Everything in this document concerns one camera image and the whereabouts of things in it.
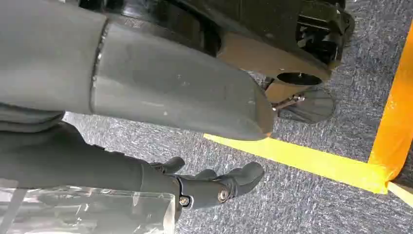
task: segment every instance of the gray robot arm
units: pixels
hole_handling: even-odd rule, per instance
[[[119,117],[243,140],[273,111],[245,72],[105,15],[51,0],[0,2],[0,102]]]
[[[149,164],[119,152],[87,144],[62,113],[0,105],[0,178],[19,188],[62,185],[175,195],[176,209],[200,209],[250,192],[261,180],[260,164],[250,163],[227,175],[205,170],[176,175],[185,162]]]

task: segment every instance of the caster wheel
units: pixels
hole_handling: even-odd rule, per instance
[[[333,115],[335,103],[326,91],[308,90],[300,95],[304,97],[303,100],[278,110],[278,117],[316,124]]]

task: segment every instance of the metal screw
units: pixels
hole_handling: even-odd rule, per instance
[[[228,200],[228,197],[229,197],[229,192],[226,189],[221,190],[218,193],[218,201],[221,202],[221,203],[226,202],[226,200]]]
[[[189,202],[190,202],[190,200],[186,196],[182,196],[182,197],[179,198],[179,204],[181,204],[181,206],[187,206],[187,205],[189,205]]]

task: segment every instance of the yellow tape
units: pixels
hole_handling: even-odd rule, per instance
[[[389,190],[413,208],[413,189],[389,182]]]
[[[205,138],[275,162],[363,188],[373,193],[386,193],[387,191],[384,186],[386,168],[382,166],[271,138],[260,141],[238,141],[207,134],[205,134]]]
[[[261,141],[238,141],[211,135],[205,138],[373,193],[387,194],[387,182],[400,173],[413,139],[412,61],[413,24],[369,163],[270,138]]]

